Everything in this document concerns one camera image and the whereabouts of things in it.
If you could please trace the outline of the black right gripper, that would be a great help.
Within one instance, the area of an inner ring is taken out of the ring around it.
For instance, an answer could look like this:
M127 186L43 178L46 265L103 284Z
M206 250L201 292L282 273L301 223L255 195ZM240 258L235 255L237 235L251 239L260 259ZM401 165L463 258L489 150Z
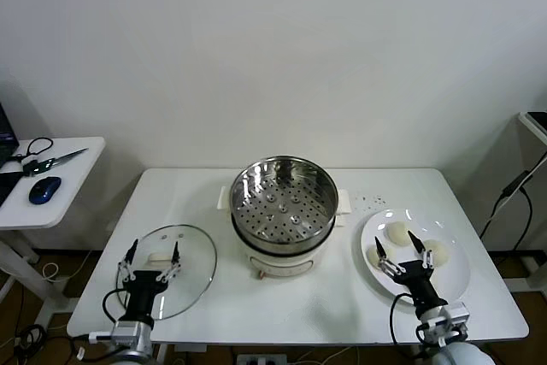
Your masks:
M408 230L408 235L415 248L417 258L400 264L394 263L379 239L374 238L379 258L379 269L393 278L397 284L405 286L409 290L416 309L433 309L444 306L445 300L437 294L430 281L433 274L432 250L427 249L424 242L410 230Z

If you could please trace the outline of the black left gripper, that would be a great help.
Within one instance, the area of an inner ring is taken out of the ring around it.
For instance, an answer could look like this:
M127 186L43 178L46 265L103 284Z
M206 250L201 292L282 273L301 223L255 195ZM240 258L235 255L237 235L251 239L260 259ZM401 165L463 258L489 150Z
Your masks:
M126 306L126 319L137 322L153 322L151 316L155 298L165 292L165 283L173 279L180 271L179 242L174 243L171 265L163 271L133 271L132 262L138 248L135 239L122 260L118 263L118 280L126 283L129 300Z

